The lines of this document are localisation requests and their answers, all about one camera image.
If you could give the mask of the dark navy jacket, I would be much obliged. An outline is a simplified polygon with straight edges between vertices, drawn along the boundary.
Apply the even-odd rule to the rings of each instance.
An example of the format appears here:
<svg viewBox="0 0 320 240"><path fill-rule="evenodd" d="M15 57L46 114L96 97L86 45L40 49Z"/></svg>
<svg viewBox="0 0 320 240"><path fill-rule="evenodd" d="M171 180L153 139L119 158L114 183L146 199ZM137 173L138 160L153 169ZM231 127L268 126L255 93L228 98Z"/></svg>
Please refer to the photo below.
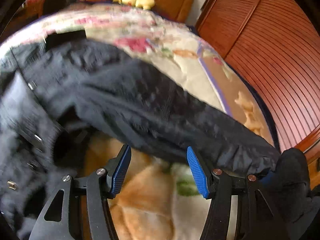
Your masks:
<svg viewBox="0 0 320 240"><path fill-rule="evenodd" d="M95 128L166 161L192 146L238 174L273 171L280 153L225 113L191 96L153 65L90 39L30 43L1 57L1 211L28 239L45 199L81 167Z"/></svg>

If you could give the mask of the floral bed quilt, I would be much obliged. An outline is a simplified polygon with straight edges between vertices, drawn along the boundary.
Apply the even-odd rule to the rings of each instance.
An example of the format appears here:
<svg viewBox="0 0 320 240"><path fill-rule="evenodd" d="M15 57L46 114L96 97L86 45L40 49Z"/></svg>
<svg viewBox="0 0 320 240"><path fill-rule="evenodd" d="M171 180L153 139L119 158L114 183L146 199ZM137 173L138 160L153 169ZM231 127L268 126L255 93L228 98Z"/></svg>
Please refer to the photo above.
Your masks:
<svg viewBox="0 0 320 240"><path fill-rule="evenodd" d="M111 4L71 5L9 37L1 44L1 57L20 45L43 42L53 48L84 38L153 65L191 96L241 123L279 152L263 104L251 89L206 41L185 25L153 12ZM82 131L76 142L84 144L82 165L76 175L63 176L94 172L125 144L95 128ZM123 189L109 205L120 239L199 239L209 201L196 189L186 153L183 162L174 162L132 147Z"/></svg>

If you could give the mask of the wooden louvered wardrobe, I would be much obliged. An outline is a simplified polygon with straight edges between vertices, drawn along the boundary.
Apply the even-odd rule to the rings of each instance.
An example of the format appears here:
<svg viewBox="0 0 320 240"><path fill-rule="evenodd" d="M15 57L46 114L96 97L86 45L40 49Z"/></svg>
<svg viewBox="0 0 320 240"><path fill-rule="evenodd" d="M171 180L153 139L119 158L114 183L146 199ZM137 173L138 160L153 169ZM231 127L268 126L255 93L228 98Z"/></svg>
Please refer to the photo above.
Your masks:
<svg viewBox="0 0 320 240"><path fill-rule="evenodd" d="M297 147L319 184L319 34L295 0L207 0L196 23L261 96L282 150Z"/></svg>

